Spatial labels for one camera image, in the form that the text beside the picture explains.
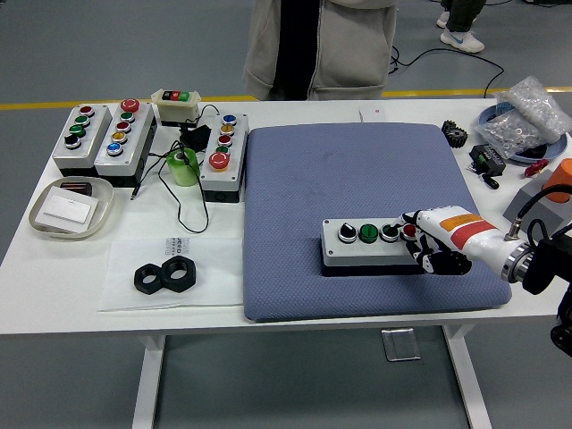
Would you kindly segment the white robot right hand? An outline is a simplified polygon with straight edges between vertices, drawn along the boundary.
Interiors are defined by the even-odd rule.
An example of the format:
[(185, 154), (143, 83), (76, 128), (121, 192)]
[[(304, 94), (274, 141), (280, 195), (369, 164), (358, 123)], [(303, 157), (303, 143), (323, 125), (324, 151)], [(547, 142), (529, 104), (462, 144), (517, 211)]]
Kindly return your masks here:
[(502, 279), (509, 278), (509, 261), (524, 240), (506, 234), (461, 206), (443, 206), (402, 214), (391, 225), (404, 234), (409, 254), (428, 273), (459, 275), (482, 261)]

